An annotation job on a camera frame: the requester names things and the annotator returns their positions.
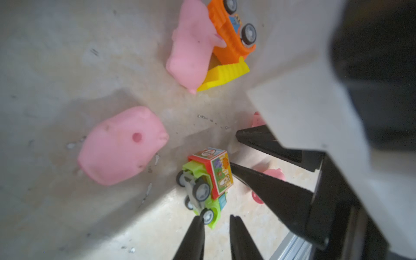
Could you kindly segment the pink pig toy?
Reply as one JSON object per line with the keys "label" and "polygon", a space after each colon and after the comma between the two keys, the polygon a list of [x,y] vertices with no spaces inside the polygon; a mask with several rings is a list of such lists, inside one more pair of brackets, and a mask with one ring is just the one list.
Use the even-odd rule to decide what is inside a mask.
{"label": "pink pig toy", "polygon": [[255,112],[252,118],[251,127],[258,127],[263,125],[266,125],[266,122],[264,121],[259,112]]}
{"label": "pink pig toy", "polygon": [[[268,183],[274,184],[275,183],[275,180],[280,180],[280,181],[283,181],[283,182],[286,182],[287,181],[286,180],[286,177],[285,177],[285,174],[283,173],[283,171],[282,171],[281,168],[278,168],[278,169],[267,169],[267,170],[265,170],[263,172],[263,174],[265,176],[268,176],[265,179]],[[255,191],[252,190],[251,191],[251,195],[252,195],[252,199],[256,203],[261,204],[261,205],[264,204],[264,201],[258,196],[258,194]]]}
{"label": "pink pig toy", "polygon": [[95,182],[111,186],[143,172],[168,140],[164,125],[149,108],[132,107],[93,128],[78,165]]}
{"label": "pink pig toy", "polygon": [[182,3],[172,42],[166,69],[188,92],[196,94],[208,73],[214,47],[227,46],[202,1],[187,0]]}

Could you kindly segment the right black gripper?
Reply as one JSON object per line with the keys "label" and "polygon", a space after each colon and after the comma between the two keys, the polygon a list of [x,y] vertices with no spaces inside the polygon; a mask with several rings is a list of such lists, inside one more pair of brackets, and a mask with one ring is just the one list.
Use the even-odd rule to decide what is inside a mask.
{"label": "right black gripper", "polygon": [[313,199],[310,190],[280,180],[268,183],[267,175],[231,163],[234,177],[255,191],[291,232],[307,234],[313,244],[312,260],[387,259],[388,242],[329,156],[321,151],[284,148],[267,125],[239,130],[236,138],[310,172],[322,164]]}

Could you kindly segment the green truck picture box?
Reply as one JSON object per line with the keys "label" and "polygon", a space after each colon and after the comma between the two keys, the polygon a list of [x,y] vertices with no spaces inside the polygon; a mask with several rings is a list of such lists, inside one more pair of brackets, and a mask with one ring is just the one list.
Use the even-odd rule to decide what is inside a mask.
{"label": "green truck picture box", "polygon": [[228,190],[234,184],[228,152],[208,147],[187,158],[176,177],[177,184],[187,193],[185,207],[214,229],[227,204]]}

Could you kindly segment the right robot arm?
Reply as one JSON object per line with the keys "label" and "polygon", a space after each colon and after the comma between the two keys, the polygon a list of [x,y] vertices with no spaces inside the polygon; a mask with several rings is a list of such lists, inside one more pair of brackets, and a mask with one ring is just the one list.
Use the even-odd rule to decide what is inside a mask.
{"label": "right robot arm", "polygon": [[312,258],[416,257],[415,1],[249,1],[248,96],[266,122],[239,142],[303,169],[314,192],[236,167]]}

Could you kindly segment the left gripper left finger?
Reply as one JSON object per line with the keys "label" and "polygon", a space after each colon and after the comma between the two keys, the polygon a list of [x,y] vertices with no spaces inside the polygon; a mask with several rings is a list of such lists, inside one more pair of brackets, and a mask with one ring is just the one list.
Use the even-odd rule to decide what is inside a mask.
{"label": "left gripper left finger", "polygon": [[195,216],[173,259],[203,260],[204,246],[205,224],[201,216]]}

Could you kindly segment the orange yellow dump truck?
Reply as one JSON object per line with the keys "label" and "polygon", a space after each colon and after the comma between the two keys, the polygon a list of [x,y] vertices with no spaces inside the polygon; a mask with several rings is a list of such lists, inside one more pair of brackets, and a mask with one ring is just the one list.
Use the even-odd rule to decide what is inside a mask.
{"label": "orange yellow dump truck", "polygon": [[209,17],[226,47],[215,47],[214,56],[221,63],[210,69],[198,92],[225,85],[249,73],[245,60],[256,49],[257,32],[253,24],[243,24],[237,14],[237,1],[211,1]]}

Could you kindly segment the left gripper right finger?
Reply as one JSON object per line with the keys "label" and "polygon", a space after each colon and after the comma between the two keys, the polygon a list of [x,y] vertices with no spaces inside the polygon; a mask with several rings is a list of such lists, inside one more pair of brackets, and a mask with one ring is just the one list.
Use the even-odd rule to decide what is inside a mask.
{"label": "left gripper right finger", "polygon": [[232,260],[262,260],[240,216],[230,216],[230,248]]}

